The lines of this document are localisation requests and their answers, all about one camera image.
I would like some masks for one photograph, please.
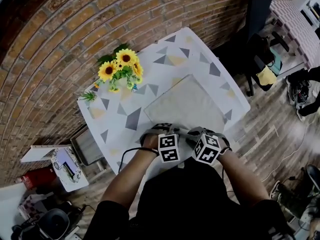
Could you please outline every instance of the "sunflower center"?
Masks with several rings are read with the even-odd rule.
[[[110,75],[110,74],[112,73],[112,71],[113,71],[113,69],[112,69],[112,67],[110,67],[110,66],[108,66],[108,67],[105,69],[105,73],[106,73],[107,75]]]
[[[130,61],[130,56],[127,55],[127,54],[126,54],[126,55],[123,55],[123,56],[122,56],[122,59],[123,59],[124,62],[129,62],[129,61]]]

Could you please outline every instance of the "black sleeve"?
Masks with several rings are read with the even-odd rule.
[[[129,213],[121,204],[113,201],[99,203],[83,240],[117,239],[128,228]]]
[[[280,205],[274,200],[255,204],[250,210],[250,218],[255,235],[261,240],[292,239],[294,236]]]

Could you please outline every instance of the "yellow cloth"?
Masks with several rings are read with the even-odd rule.
[[[272,85],[277,81],[277,77],[267,66],[256,76],[259,78],[260,85],[262,86]]]

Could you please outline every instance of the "checkered tablecloth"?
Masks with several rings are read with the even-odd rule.
[[[295,42],[307,69],[319,67],[320,40],[306,18],[290,0],[273,1],[270,10]]]
[[[154,126],[144,109],[189,74],[193,74],[223,113],[224,130],[250,109],[224,66],[187,27],[151,44],[137,55],[144,68],[143,83],[138,84],[138,90],[122,88],[118,93],[111,93],[107,91],[107,83],[99,89],[92,84],[87,91],[96,92],[97,99],[91,103],[78,99],[92,136],[115,173],[118,173],[123,152],[139,147],[140,136]],[[126,155],[124,166],[132,156]]]

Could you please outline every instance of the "brick wall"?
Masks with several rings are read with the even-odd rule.
[[[97,79],[99,56],[125,42],[139,51],[182,27],[214,48],[246,12],[246,0],[36,1],[1,58],[0,186],[44,165],[20,163],[30,145],[59,143],[85,123],[77,98]]]

